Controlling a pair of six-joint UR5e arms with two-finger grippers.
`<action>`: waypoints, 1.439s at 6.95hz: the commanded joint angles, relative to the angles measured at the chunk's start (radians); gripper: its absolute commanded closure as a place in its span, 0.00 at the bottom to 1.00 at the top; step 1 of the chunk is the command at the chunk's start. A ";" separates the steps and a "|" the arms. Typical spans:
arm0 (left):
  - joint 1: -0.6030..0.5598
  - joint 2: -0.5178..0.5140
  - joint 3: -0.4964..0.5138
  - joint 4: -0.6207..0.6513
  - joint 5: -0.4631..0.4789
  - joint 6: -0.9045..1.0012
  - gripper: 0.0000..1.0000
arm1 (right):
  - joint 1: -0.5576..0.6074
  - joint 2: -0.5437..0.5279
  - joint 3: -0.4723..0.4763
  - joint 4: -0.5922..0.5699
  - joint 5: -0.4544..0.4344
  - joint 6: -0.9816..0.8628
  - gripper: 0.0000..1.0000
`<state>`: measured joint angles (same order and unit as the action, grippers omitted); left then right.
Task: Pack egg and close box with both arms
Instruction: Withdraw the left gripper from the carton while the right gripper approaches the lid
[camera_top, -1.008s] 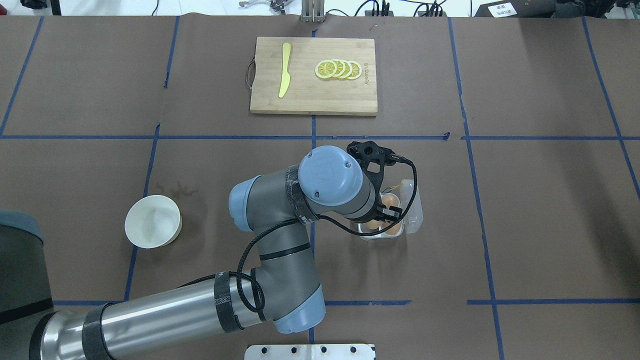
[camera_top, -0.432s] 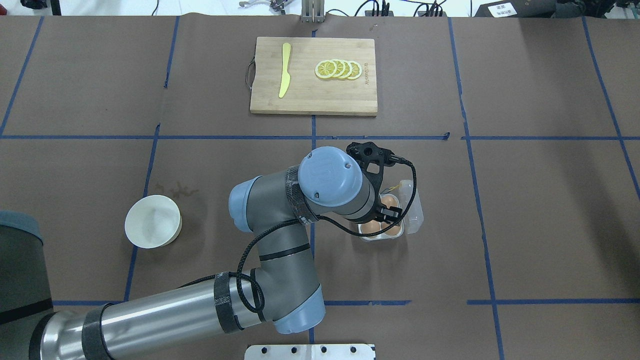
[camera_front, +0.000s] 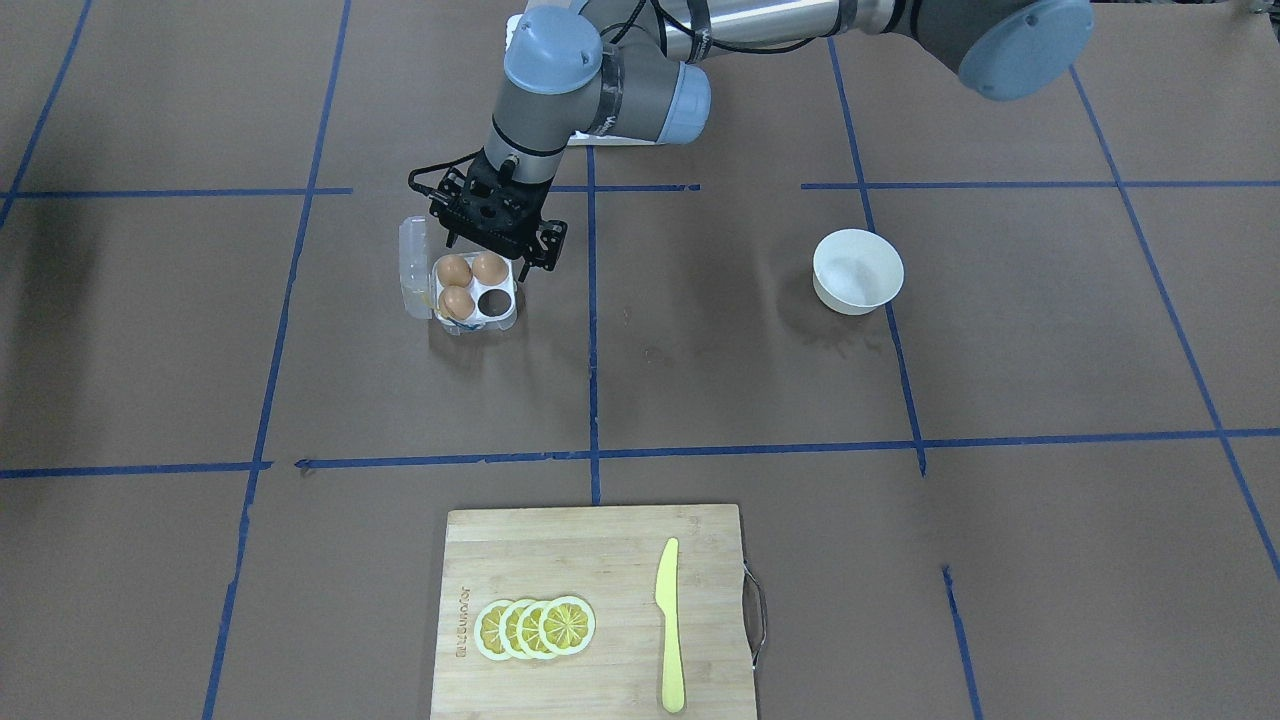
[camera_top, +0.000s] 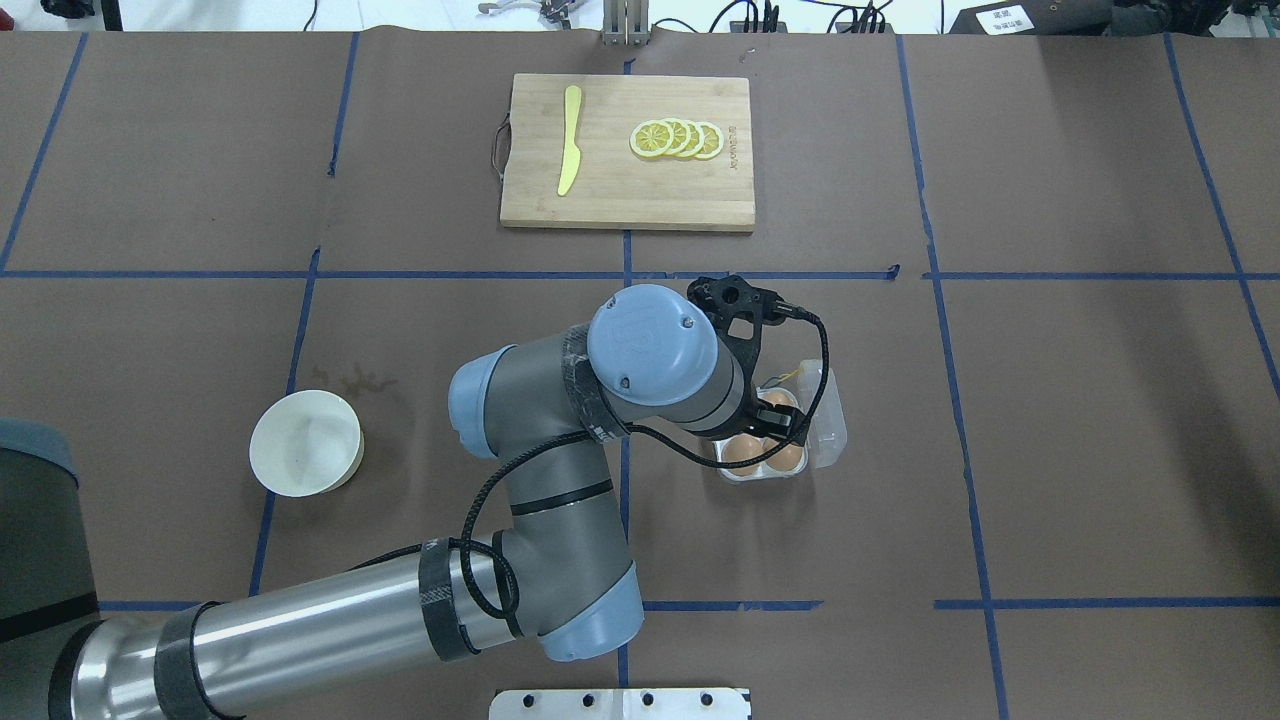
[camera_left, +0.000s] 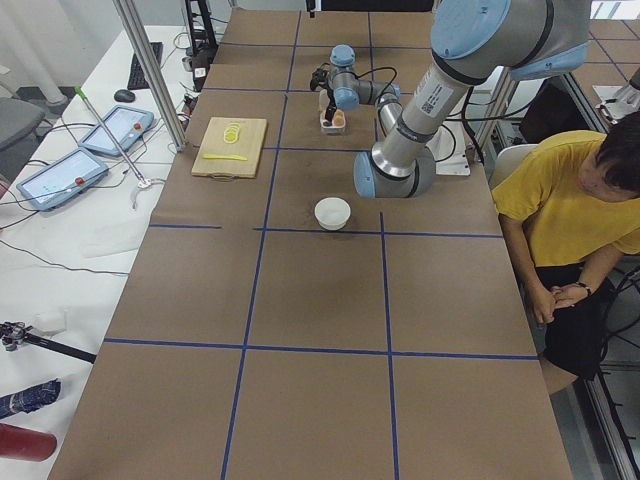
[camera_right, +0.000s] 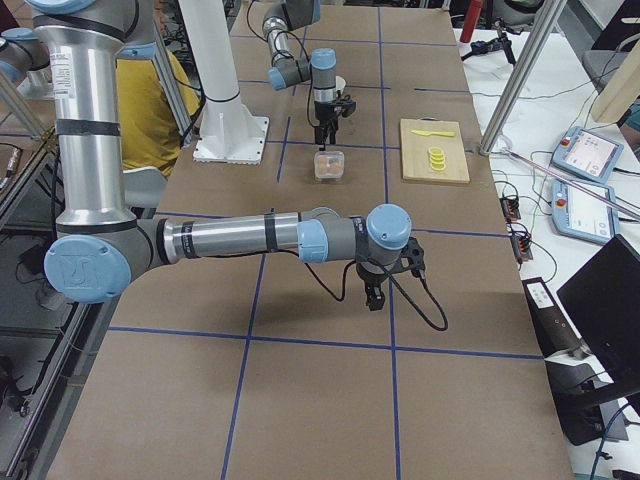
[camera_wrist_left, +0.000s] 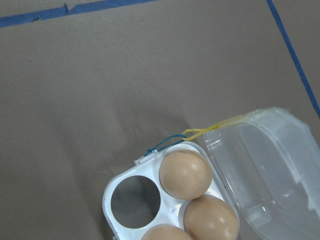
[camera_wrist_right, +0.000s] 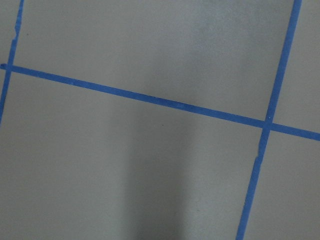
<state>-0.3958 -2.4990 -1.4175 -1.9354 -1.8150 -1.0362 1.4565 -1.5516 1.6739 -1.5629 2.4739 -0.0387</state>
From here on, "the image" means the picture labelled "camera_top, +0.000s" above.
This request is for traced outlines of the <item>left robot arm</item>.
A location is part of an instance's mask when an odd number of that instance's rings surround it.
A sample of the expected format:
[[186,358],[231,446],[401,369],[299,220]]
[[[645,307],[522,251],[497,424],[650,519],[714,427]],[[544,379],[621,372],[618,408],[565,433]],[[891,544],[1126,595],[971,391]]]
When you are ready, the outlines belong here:
[[242,719],[335,685],[451,664],[535,637],[558,662],[627,644],[644,619],[604,445],[649,427],[800,445],[812,413],[768,402],[754,331],[819,316],[739,275],[685,293],[635,284],[586,324],[462,365],[448,411],[499,466],[452,537],[301,585],[197,603],[160,623],[104,618],[65,437],[3,419],[3,716]]

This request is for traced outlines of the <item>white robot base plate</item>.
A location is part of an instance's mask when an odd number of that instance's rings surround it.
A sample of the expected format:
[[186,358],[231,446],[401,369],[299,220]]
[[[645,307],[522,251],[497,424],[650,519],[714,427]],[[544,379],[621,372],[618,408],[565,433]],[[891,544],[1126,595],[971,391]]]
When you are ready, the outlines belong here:
[[710,688],[502,691],[489,719],[751,719],[750,692]]

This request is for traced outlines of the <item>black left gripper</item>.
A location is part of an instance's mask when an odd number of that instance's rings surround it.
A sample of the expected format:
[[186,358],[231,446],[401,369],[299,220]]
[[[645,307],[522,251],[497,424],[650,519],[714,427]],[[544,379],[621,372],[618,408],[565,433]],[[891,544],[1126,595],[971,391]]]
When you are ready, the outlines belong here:
[[805,445],[808,420],[804,413],[786,404],[768,404],[760,400],[763,391],[753,391],[739,409],[739,432],[777,443]]

